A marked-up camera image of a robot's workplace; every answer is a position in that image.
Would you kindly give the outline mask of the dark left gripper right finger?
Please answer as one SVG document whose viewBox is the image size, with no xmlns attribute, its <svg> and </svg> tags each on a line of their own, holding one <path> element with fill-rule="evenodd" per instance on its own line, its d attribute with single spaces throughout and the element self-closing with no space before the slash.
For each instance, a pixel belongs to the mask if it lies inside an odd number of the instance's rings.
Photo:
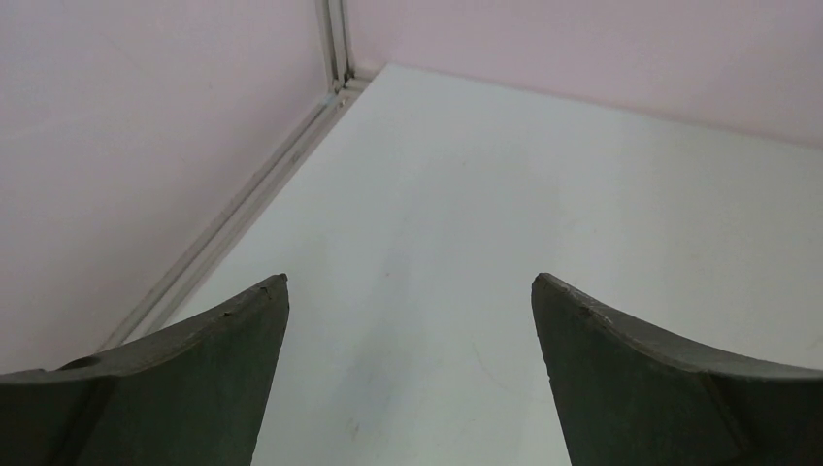
<svg viewBox="0 0 823 466">
<path fill-rule="evenodd" d="M 541 273 L 533 317 L 575 465 L 818 465 L 822 374 L 681 337 Z"/>
</svg>

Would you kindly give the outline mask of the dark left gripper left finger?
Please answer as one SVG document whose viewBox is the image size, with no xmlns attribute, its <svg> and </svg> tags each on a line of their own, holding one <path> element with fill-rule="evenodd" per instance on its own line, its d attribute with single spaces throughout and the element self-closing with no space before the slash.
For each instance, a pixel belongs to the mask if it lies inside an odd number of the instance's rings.
<svg viewBox="0 0 823 466">
<path fill-rule="evenodd" d="M 248 465 L 289 317 L 287 277 L 55 370 L 1 378 L 5 465 Z"/>
</svg>

